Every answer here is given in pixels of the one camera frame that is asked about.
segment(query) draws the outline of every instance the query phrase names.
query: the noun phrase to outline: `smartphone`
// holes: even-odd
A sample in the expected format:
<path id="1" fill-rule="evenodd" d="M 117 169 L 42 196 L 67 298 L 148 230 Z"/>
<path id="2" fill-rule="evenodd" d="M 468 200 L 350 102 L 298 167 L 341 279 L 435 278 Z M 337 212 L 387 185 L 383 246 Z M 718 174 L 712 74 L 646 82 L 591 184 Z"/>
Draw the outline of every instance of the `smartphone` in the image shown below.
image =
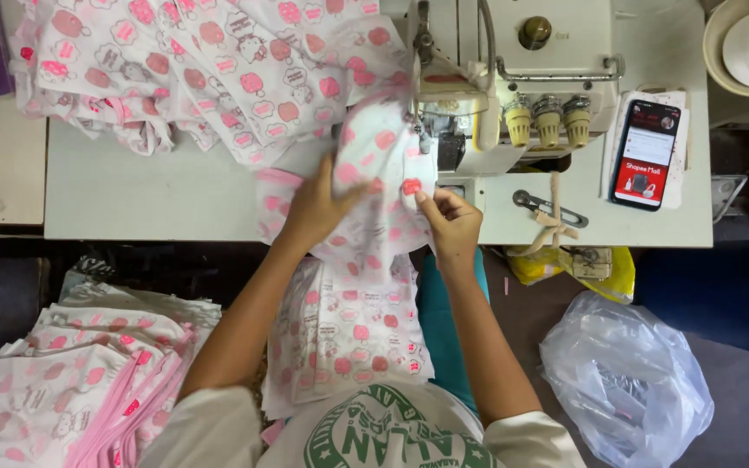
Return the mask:
<path id="1" fill-rule="evenodd" d="M 629 103 L 612 180 L 612 202 L 647 211 L 661 208 L 680 122 L 677 107 L 641 100 Z"/>

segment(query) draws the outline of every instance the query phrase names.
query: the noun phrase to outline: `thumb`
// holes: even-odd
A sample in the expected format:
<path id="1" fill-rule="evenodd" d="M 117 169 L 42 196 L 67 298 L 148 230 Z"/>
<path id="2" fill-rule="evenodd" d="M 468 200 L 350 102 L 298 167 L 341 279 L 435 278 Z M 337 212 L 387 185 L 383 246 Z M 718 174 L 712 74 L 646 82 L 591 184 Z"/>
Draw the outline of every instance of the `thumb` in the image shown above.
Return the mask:
<path id="1" fill-rule="evenodd" d="M 351 208 L 354 208 L 363 194 L 369 191 L 369 184 L 362 183 L 351 187 L 348 192 L 337 201 L 340 211 L 345 215 Z"/>
<path id="2" fill-rule="evenodd" d="M 418 203 L 423 215 L 433 229 L 441 229 L 443 224 L 447 222 L 447 219 L 441 214 L 441 210 L 438 209 L 438 205 L 435 204 L 435 200 L 427 192 L 418 190 L 415 193 L 415 202 Z"/>

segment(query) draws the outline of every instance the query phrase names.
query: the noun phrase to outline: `green print on shirt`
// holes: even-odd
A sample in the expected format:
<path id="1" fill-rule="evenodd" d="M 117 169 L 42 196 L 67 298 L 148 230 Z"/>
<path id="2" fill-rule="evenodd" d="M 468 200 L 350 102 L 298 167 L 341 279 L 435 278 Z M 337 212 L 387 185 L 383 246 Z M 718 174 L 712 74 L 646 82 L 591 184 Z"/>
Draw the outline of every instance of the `green print on shirt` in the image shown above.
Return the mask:
<path id="1" fill-rule="evenodd" d="M 311 432 L 303 456 L 308 468 L 371 465 L 372 454 L 383 466 L 390 436 L 393 449 L 401 447 L 403 463 L 409 456 L 411 465 L 424 468 L 497 466 L 496 458 L 473 437 L 432 425 L 397 389 L 380 384 L 356 392 L 326 413 Z"/>

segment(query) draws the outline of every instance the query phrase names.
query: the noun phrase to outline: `teal pants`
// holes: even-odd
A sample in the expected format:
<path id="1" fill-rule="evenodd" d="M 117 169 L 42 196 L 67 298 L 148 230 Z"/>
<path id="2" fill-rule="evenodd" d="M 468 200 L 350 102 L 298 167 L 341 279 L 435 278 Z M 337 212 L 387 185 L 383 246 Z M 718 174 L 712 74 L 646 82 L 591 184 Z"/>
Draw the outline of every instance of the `teal pants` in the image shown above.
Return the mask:
<path id="1" fill-rule="evenodd" d="M 484 297 L 489 302 L 484 256 L 479 249 L 476 249 L 473 269 Z M 477 413 L 473 392 L 470 391 L 467 380 L 459 336 L 455 332 L 447 288 L 443 285 L 441 272 L 435 266 L 435 257 L 431 254 L 423 260 L 418 289 L 418 320 L 423 331 L 423 341 L 435 368 L 435 378 L 430 382 L 452 393 L 473 413 Z"/>

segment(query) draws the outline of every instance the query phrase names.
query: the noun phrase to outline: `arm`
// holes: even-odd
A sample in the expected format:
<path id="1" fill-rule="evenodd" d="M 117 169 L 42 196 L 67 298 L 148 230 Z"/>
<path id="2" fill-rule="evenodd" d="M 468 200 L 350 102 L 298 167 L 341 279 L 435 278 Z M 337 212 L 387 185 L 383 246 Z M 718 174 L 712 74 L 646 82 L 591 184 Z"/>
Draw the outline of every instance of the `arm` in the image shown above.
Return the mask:
<path id="1" fill-rule="evenodd" d="M 328 237 L 368 189 L 356 186 L 341 199 L 331 197 L 331 156 L 317 175 L 297 190 L 282 232 L 267 257 L 223 314 L 189 371 L 178 400 L 194 391 L 249 385 L 265 349 L 270 326 L 297 265 Z"/>
<path id="2" fill-rule="evenodd" d="M 510 350 L 473 272 L 483 215 L 454 193 L 415 195 L 430 221 L 436 262 L 449 293 L 467 378 L 484 427 L 496 420 L 542 410 L 530 381 Z"/>

